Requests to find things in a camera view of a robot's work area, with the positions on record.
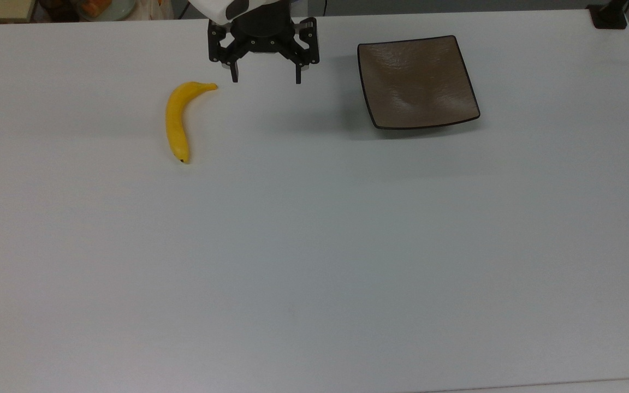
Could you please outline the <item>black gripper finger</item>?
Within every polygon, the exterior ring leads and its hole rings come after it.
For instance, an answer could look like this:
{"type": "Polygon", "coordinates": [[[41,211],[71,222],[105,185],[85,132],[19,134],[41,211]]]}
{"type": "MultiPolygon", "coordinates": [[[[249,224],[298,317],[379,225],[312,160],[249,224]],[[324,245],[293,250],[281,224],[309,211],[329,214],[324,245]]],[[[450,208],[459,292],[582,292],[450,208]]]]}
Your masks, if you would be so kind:
{"type": "Polygon", "coordinates": [[[208,57],[212,62],[220,63],[230,70],[232,82],[238,82],[238,56],[234,45],[222,45],[230,33],[230,24],[225,26],[209,23],[207,28],[208,57]]]}
{"type": "Polygon", "coordinates": [[[292,62],[295,64],[295,83],[299,85],[304,69],[320,61],[317,19],[308,17],[298,23],[293,22],[292,26],[294,28],[292,62]]]}

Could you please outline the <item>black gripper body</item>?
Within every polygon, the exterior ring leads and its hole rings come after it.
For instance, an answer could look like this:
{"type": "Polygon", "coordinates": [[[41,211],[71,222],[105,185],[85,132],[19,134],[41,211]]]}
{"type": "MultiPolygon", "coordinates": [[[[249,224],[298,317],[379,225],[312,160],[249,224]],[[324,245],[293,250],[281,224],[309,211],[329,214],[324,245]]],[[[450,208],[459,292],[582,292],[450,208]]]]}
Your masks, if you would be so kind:
{"type": "Polygon", "coordinates": [[[248,52],[280,53],[287,59],[300,56],[289,5],[255,8],[235,18],[230,33],[234,40],[226,49],[229,59],[240,59],[248,52]]]}

